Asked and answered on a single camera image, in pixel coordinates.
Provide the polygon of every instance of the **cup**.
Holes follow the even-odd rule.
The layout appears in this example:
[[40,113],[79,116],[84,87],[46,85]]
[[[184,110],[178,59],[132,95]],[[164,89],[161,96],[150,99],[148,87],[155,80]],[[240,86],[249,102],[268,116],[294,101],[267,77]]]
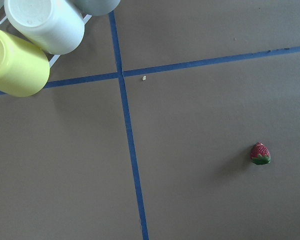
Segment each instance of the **cup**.
[[113,11],[120,0],[71,0],[83,13],[101,16]]
[[68,0],[4,0],[11,24],[50,54],[62,55],[81,43],[85,23]]
[[40,48],[0,30],[0,91],[15,97],[33,95],[49,74],[49,61]]

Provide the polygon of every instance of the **red strawberry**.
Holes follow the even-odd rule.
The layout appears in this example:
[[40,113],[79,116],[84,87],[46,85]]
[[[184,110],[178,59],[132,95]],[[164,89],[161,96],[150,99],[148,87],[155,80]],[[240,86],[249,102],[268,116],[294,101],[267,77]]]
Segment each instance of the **red strawberry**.
[[254,164],[263,165],[270,163],[270,152],[261,142],[257,142],[253,146],[250,153],[250,158]]

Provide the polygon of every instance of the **blue line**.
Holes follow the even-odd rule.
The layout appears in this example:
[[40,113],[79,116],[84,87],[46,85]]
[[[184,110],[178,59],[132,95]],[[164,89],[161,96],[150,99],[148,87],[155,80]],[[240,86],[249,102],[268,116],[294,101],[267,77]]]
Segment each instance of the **blue line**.
[[221,63],[228,63],[234,61],[257,59],[263,57],[270,57],[270,56],[277,56],[277,55],[284,55],[284,54],[294,54],[294,53],[300,53],[300,46],[269,50],[269,51],[260,51],[255,53],[246,53],[240,55],[216,57],[216,58],[203,59],[198,61],[188,61],[188,62],[182,62],[176,64],[135,69],[135,70],[128,70],[128,71],[124,71],[123,75],[125,77],[131,77],[136,75],[152,74],[152,73],[159,73],[159,72],[172,71],[178,69],[187,69],[187,68],[201,67],[201,66],[212,65],[212,64],[221,64]]
[[125,128],[126,128],[126,134],[127,134],[127,138],[128,138],[130,159],[131,159],[131,164],[132,164],[132,173],[133,173],[133,179],[134,179],[136,200],[138,203],[139,217],[140,217],[140,223],[141,223],[141,228],[142,228],[142,236],[143,236],[143,240],[149,240],[146,212],[145,212],[144,199],[143,199],[141,183],[140,183],[139,168],[138,168],[138,162],[137,162],[134,136],[133,136],[133,131],[132,131],[126,83],[125,83],[125,78],[124,78],[123,70],[122,70],[122,60],[121,60],[116,18],[115,18],[115,14],[113,11],[109,13],[109,20],[110,20],[110,26],[111,26],[116,68],[118,71]]
[[[113,72],[113,73],[100,74],[94,76],[83,76],[83,77],[77,77],[77,78],[71,78],[65,80],[49,81],[44,86],[44,89],[74,85],[74,84],[90,83],[90,82],[96,82],[101,80],[110,80],[110,79],[116,79],[117,77],[118,77],[118,73]],[[6,93],[0,91],[0,95],[5,95],[5,94]]]

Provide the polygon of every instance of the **yellow cup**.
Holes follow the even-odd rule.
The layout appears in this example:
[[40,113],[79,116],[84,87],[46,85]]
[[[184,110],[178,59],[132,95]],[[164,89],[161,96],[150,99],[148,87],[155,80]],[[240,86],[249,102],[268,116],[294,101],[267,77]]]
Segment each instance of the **yellow cup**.
[[49,61],[40,48],[0,30],[0,91],[15,97],[33,95],[49,74]]

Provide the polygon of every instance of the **dish rack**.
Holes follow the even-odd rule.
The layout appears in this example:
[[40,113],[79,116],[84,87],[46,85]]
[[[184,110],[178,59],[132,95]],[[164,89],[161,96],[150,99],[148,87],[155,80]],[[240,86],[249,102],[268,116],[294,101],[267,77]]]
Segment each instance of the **dish rack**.
[[[4,6],[4,0],[0,0],[0,10],[3,8]],[[84,24],[86,24],[90,18],[92,16],[91,15],[85,15],[84,18],[83,18],[83,22]],[[7,20],[7,16],[4,14],[4,17],[0,20],[0,25],[3,24],[5,21]],[[50,68],[56,63],[56,61],[58,60],[58,58],[60,57],[61,55],[53,55],[51,57],[51,59],[49,60],[49,65],[50,65]]]

